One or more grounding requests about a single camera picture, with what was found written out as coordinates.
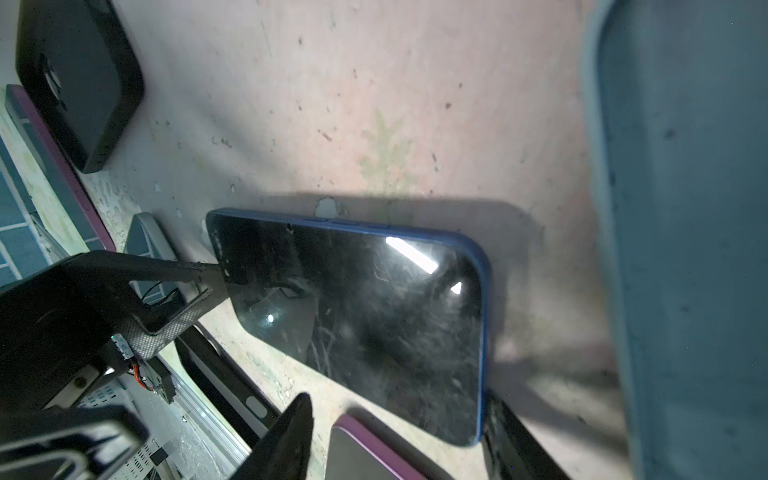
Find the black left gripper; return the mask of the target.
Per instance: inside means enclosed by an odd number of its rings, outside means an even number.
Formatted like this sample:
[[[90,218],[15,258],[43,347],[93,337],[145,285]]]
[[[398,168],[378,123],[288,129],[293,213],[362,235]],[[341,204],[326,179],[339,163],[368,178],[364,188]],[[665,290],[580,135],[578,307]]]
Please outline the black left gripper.
[[[227,296],[215,264],[93,251],[1,291],[1,475],[106,479],[146,442],[128,408],[83,408],[126,344],[155,357]]]

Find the blue phone black screen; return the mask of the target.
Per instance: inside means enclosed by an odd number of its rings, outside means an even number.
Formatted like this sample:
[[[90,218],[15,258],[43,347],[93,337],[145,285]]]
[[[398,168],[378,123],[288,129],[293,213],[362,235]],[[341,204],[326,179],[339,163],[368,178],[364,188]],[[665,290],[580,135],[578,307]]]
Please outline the blue phone black screen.
[[[232,208],[206,226],[250,335],[443,442],[479,441],[492,273],[473,240]]]

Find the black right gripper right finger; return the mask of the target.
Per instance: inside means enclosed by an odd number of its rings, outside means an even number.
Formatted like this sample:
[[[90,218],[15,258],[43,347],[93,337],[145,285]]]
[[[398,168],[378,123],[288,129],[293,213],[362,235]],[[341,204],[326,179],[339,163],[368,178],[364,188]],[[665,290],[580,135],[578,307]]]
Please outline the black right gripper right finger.
[[[485,395],[482,446],[490,479],[569,479],[493,391]]]

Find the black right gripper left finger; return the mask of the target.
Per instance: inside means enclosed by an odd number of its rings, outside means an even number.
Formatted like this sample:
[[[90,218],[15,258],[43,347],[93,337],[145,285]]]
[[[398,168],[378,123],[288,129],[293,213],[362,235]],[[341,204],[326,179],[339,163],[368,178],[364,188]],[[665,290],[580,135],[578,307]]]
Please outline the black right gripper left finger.
[[[232,480],[303,480],[311,457],[314,417],[311,397],[299,394],[252,449]]]

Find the light blue phone case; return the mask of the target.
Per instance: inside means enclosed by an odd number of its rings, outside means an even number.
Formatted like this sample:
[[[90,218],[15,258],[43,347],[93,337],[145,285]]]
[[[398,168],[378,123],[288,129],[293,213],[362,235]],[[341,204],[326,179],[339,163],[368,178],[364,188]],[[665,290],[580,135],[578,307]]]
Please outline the light blue phone case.
[[[767,475],[767,5],[600,1],[583,78],[639,479]]]

